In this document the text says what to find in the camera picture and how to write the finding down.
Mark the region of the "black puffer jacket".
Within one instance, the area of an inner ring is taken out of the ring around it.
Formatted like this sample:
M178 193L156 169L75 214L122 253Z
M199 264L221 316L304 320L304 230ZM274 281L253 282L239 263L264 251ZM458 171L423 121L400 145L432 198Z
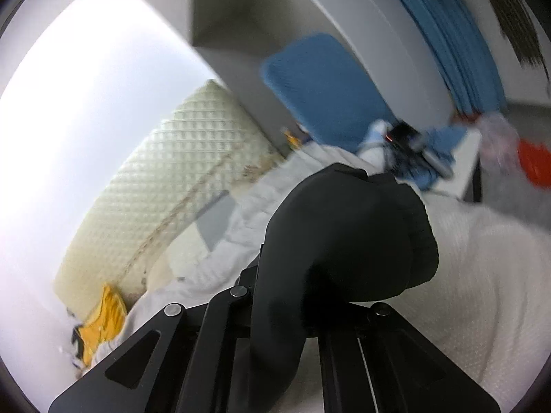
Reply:
M335 163L307 177L271 217L250 320L248 407L288 389L309 334L342 306L399 296L439 264L425 206L409 184Z

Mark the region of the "yellow cartoon pillow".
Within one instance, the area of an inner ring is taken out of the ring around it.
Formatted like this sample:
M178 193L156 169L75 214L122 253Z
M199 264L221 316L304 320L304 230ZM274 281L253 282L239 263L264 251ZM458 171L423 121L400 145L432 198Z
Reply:
M102 289L100 302L83 325L72 332L74 363L78 368L89 367L99 346L114 339L125 323L127 309L118 291L110 284Z

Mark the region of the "light grey bed duvet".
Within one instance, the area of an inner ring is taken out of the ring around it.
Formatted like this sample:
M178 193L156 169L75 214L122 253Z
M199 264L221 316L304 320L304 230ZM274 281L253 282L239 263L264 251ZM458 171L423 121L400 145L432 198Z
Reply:
M148 291L122 331L102 343L105 359L166 305L205 304L230 288L258 254L274 211L297 184L332 163L377 173L370 162L309 144L272 168L238 199L214 250L184 276ZM425 193L440 264L426 284L391 307L487 391L504 412L519 412L543 389L550 357L550 236L478 205Z

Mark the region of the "grey patchwork pillow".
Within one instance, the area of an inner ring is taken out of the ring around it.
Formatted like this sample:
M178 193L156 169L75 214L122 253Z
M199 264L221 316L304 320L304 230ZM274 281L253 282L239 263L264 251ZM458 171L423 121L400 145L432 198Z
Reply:
M208 251L212 251L224 236L236 205L232 194L224 190L197 213L195 226Z

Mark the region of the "cream quilted headboard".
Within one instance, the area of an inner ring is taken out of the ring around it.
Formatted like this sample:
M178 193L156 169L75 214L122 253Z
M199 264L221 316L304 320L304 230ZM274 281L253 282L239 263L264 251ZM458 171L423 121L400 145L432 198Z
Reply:
M197 88L131 153L86 214L56 275L55 294L76 317L104 284L132 305L157 257L224 192L281 160L242 105L214 80Z

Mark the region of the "black device beside bed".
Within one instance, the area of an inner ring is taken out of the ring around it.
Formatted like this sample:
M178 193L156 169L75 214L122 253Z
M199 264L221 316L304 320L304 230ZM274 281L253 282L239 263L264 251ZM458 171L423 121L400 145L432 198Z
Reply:
M428 150L427 135L406 122L398 122L385 134L385 139L403 156L423 161L442 178L451 179L454 176L451 167Z

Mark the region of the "blue upholstered chair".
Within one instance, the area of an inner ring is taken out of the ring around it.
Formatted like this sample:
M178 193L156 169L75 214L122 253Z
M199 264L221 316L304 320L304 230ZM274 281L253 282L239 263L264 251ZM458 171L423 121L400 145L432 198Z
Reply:
M319 144L355 153L374 121L396 122L370 76L330 34L306 36L268 57L261 78Z

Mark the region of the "orange red item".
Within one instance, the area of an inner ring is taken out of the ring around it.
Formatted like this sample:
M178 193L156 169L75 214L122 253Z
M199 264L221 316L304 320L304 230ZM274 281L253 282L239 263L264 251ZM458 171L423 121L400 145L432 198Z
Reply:
M517 146L519 164L530 182L540 188L551 187L551 153L544 144L521 139Z

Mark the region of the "blue curtain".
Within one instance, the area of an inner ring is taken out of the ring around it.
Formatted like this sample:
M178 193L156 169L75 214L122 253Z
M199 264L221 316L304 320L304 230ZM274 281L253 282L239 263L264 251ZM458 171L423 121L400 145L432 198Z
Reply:
M429 45L455 107L498 111L506 100L499 72L463 0L400 0Z

